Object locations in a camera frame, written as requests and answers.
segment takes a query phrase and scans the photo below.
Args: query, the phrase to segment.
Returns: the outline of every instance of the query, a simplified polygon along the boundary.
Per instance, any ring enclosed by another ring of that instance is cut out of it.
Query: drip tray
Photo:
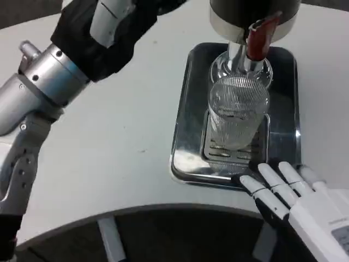
[[[210,135],[207,92],[209,68],[226,44],[204,43],[188,57],[174,133],[171,171],[182,182],[239,190],[231,177],[242,174],[251,160],[300,163],[297,66],[293,55],[270,48],[274,70],[269,112],[251,144],[241,150],[217,146]]]

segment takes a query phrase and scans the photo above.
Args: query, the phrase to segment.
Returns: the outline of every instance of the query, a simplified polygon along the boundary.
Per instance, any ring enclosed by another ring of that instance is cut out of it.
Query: glass
[[[236,44],[229,42],[228,51],[222,53],[217,59],[212,63],[209,70],[209,78],[211,83],[216,83],[219,79],[233,75],[236,73],[249,73],[248,70],[243,69],[245,62],[245,49],[246,45],[241,45],[238,52],[236,52]],[[263,61],[256,62],[260,64],[260,70],[254,72],[256,74],[255,78],[261,81],[262,84],[269,88],[273,81],[273,69],[270,62],[267,59]]]
[[[251,143],[269,109],[269,93],[260,81],[234,74],[213,85],[208,104],[212,139],[237,150]]]

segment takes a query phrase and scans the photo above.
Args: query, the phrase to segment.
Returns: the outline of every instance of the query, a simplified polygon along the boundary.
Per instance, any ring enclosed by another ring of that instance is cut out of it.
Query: robotic hand
[[[302,261],[349,261],[349,190],[329,189],[309,167],[259,164],[268,188],[248,172],[234,181],[251,194],[264,219]]]

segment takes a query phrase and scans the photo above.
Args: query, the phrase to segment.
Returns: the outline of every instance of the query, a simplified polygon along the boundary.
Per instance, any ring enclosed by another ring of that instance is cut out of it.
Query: white table
[[[225,42],[209,24],[208,7],[208,0],[191,0],[161,17],[131,63],[67,108],[40,154],[21,247],[139,207],[195,205],[258,215],[245,193],[180,184],[169,172],[188,52],[202,42]],[[0,82],[19,65],[20,41],[46,48],[58,18],[0,31]],[[347,25],[346,12],[303,5],[293,31],[275,44],[298,60],[303,162],[338,186],[349,185]]]

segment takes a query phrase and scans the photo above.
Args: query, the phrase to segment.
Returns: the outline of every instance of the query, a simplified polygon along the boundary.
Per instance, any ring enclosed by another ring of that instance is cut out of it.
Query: metal robot arm
[[[264,219],[302,261],[349,262],[349,190],[329,189],[309,167],[259,164],[265,185],[236,177]]]
[[[120,71],[160,13],[185,0],[74,0],[40,52],[28,41],[18,72],[0,87],[0,261],[13,257],[38,154],[63,108]]]

